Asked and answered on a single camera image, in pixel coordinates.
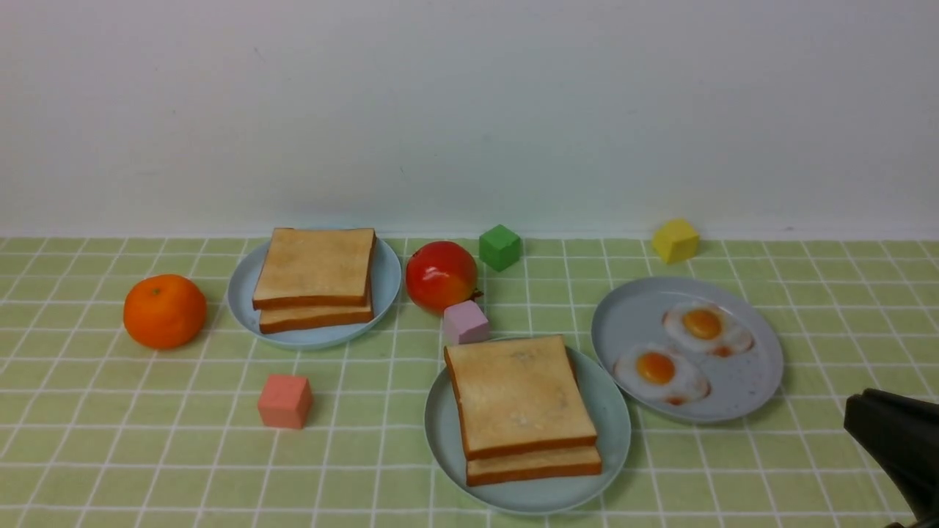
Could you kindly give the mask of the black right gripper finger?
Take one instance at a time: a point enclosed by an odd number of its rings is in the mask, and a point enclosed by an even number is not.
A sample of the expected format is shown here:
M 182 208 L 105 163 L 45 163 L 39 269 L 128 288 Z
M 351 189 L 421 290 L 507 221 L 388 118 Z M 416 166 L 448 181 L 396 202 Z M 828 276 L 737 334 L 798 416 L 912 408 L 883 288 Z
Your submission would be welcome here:
M 915 525 L 938 521 L 938 405 L 865 389 L 847 398 L 843 428 L 899 489 Z

